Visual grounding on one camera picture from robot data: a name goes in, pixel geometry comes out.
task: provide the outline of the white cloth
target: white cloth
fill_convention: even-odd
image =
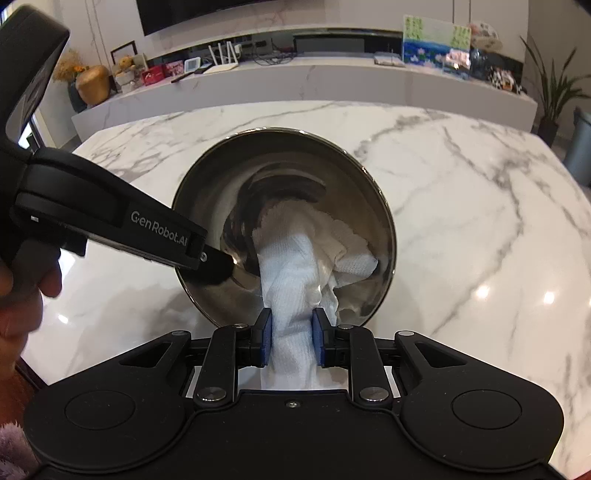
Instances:
[[[252,239],[263,301],[273,312],[271,359],[261,371],[263,389],[341,388],[327,369],[316,365],[310,317],[320,306],[336,324],[333,289],[368,278],[378,264],[367,242],[303,200],[271,207]]]

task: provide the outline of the black cable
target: black cable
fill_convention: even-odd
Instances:
[[[254,52],[252,53],[252,59],[257,65],[280,65],[282,63],[288,63],[292,61],[297,56],[297,52],[295,51],[281,51],[272,40],[272,53],[259,55],[256,48],[256,43],[253,43],[253,47]]]

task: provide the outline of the marble countertop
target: marble countertop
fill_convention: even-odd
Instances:
[[[437,111],[298,101],[140,120],[76,153],[170,205],[207,148],[254,127],[325,137],[383,190],[399,250],[374,334],[414,330],[543,386],[565,419],[551,463],[591,469],[591,205],[542,141]],[[171,268],[91,242],[61,263],[63,294],[23,354],[47,382],[170,330],[213,330]]]
[[[164,79],[115,95],[72,117],[86,141],[128,122],[213,106],[268,101],[355,101],[434,108],[531,131],[537,104],[478,80],[440,69],[376,65],[373,58],[301,56],[279,65],[242,62],[226,72]]]

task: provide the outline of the trash can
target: trash can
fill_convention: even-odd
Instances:
[[[574,112],[574,135],[564,159],[564,166],[580,185],[591,183],[591,114],[577,108]]]

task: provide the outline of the stainless steel bowl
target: stainless steel bowl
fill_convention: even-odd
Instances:
[[[339,323],[363,325],[394,275],[394,221],[378,185],[345,150],[315,135],[256,128],[225,138],[185,175],[173,209],[207,229],[206,243],[233,256],[233,276],[202,286],[177,270],[183,288],[215,325],[253,324],[263,308],[251,233],[265,205],[286,198],[313,202],[368,241],[378,259],[366,280],[335,290]]]

